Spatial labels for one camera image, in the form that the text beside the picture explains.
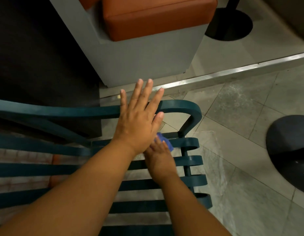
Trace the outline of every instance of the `blue cleaning cloth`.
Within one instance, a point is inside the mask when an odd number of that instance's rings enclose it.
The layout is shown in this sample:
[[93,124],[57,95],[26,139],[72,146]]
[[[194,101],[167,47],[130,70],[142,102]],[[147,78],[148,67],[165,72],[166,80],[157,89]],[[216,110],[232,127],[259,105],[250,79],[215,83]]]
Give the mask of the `blue cleaning cloth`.
[[162,142],[162,141],[165,141],[165,142],[166,142],[166,144],[167,144],[167,146],[168,146],[168,149],[169,149],[171,152],[174,150],[174,148],[173,148],[173,146],[171,145],[170,141],[169,141],[167,138],[163,137],[162,133],[158,132],[158,133],[157,133],[157,136],[159,137],[159,139],[161,140],[161,142]]

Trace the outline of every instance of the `skin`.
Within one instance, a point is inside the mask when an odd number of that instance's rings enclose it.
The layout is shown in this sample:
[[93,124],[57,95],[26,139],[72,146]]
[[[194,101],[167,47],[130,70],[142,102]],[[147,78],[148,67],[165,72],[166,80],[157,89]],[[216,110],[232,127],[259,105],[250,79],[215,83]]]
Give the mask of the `skin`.
[[0,235],[98,235],[124,174],[143,151],[152,178],[162,187],[176,235],[229,235],[181,182],[166,144],[158,138],[154,142],[164,117],[163,112],[155,115],[164,90],[147,105],[153,81],[148,80],[143,91],[142,86],[140,79],[129,104],[121,90],[121,114],[112,141],[1,226]]

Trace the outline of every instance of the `hand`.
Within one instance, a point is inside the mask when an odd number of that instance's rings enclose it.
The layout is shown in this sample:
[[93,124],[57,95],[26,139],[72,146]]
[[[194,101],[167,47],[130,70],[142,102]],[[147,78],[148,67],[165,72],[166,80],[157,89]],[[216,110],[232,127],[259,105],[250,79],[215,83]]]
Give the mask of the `hand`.
[[167,179],[178,177],[176,164],[165,141],[156,137],[155,142],[143,152],[152,179],[162,187]]
[[112,142],[124,145],[132,152],[133,157],[142,153],[153,141],[162,120],[164,113],[159,112],[154,116],[158,105],[164,94],[161,88],[148,103],[152,92],[153,81],[149,79],[142,91],[143,80],[136,83],[129,105],[125,90],[120,91],[120,116]]

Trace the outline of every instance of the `orange leather seat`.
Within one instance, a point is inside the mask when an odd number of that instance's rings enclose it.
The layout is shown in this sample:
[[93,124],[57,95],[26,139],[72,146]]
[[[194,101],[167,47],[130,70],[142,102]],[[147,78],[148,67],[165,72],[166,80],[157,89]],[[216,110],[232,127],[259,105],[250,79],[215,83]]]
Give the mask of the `orange leather seat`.
[[99,0],[79,0],[85,10],[91,8]]
[[103,0],[103,16],[119,41],[207,24],[216,7],[217,0]]

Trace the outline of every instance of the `silver floor trim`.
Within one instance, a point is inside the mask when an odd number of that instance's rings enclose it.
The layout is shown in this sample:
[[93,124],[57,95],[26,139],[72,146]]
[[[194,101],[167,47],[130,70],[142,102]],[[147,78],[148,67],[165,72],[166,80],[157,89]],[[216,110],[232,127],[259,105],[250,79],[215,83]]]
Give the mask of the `silver floor trim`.
[[[223,82],[242,79],[245,77],[280,71],[280,70],[300,66],[303,64],[304,64],[304,53],[300,53],[279,59],[273,59],[261,63],[250,64],[243,67],[227,69],[208,75],[201,75],[190,79],[185,79],[173,83],[155,86],[152,89],[152,93],[156,92],[160,88],[164,88],[165,90],[164,95],[169,95],[191,89],[203,88]],[[132,91],[127,92],[128,97],[131,95],[132,95]],[[102,106],[109,105],[110,102],[114,102],[119,99],[120,99],[120,95],[104,97],[100,99],[100,104]]]

